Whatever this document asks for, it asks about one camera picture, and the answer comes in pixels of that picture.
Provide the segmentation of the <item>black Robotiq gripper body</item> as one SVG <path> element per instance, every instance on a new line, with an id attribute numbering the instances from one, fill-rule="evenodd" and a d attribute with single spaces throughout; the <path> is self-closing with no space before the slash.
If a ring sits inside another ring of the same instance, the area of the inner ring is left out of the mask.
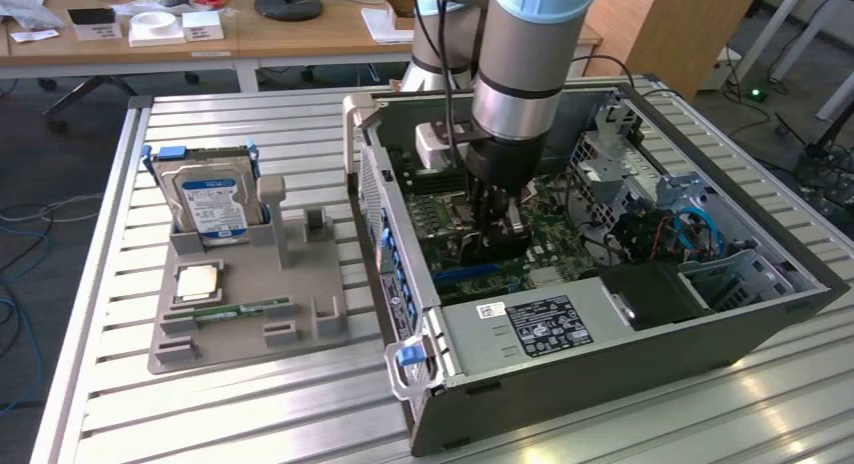
<path id="1" fill-rule="evenodd" d="M 487 137 L 468 143 L 466 168 L 487 186 L 519 192 L 532 179 L 544 149 L 544 138 L 504 140 Z"/>

